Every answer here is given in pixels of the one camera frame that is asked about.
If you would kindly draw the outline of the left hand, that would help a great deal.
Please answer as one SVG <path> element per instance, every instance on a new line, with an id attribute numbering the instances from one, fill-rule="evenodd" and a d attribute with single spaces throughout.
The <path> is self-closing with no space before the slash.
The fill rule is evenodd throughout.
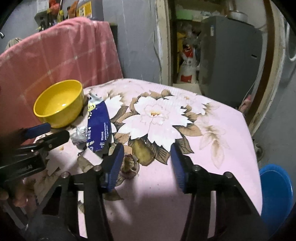
<path id="1" fill-rule="evenodd" d="M 1 189 L 1 201 L 10 199 L 16 207 L 35 207 L 36 196 L 35 196 L 35 184 L 34 179 L 24 179 L 13 184 L 11 188 L 13 194 L 8 194 L 7 191 Z"/>

